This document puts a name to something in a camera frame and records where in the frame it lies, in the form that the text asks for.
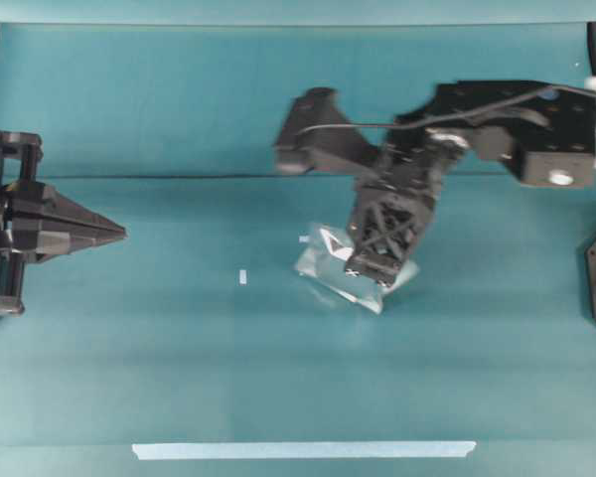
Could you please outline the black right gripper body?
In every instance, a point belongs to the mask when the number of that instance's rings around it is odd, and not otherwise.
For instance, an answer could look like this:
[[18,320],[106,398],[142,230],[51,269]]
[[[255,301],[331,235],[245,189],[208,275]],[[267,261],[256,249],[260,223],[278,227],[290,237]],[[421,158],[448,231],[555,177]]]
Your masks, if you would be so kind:
[[445,175],[437,143],[383,154],[377,171],[357,179],[348,232],[354,263],[403,263],[434,217]]

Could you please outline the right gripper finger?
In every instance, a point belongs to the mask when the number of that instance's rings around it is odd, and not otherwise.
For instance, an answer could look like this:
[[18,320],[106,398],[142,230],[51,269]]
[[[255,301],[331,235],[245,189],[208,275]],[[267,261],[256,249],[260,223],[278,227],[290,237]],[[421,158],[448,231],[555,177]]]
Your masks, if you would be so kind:
[[376,254],[371,250],[353,252],[346,261],[345,271],[352,271],[357,275],[368,278],[376,278],[375,258]]
[[391,287],[401,272],[402,262],[388,253],[379,253],[374,258],[375,281],[381,286]]

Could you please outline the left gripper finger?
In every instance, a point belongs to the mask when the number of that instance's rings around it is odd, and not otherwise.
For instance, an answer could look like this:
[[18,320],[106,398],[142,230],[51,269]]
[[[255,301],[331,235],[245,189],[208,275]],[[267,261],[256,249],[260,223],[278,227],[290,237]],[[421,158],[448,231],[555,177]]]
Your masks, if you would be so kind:
[[63,232],[13,233],[9,249],[23,256],[28,263],[43,263],[57,256],[122,241],[127,234],[111,233],[82,236]]
[[14,216],[86,227],[90,232],[126,234],[126,229],[108,218],[69,199],[48,184],[17,180],[9,185]]

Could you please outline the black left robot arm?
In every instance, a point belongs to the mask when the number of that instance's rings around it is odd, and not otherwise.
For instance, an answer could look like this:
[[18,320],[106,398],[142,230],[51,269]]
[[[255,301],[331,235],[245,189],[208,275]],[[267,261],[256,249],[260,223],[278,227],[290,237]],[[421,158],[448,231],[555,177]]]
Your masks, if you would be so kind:
[[26,267],[121,241],[124,227],[37,179],[40,135],[0,130],[0,317],[24,313]]

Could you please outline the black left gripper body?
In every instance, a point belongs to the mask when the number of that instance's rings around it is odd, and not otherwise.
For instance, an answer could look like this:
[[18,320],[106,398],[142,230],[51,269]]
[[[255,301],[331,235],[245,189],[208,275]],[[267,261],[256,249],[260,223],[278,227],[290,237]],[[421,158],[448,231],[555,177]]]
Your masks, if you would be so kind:
[[[0,253],[19,254],[27,263],[41,263],[45,255],[38,251],[17,249],[6,238],[6,232],[16,217],[25,216],[15,206],[16,194],[36,181],[38,166],[44,157],[42,144],[38,134],[0,130]],[[20,162],[19,175],[10,184],[3,183],[6,160]]]

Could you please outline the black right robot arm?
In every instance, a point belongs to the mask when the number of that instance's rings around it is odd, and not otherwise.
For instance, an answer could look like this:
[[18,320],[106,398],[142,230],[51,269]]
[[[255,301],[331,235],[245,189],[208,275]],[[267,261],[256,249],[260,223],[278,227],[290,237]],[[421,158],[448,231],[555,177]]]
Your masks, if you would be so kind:
[[444,178],[469,151],[521,184],[583,189],[596,178],[596,23],[588,28],[585,85],[459,80],[437,85],[419,109],[388,127],[358,177],[345,272],[391,286],[432,221]]

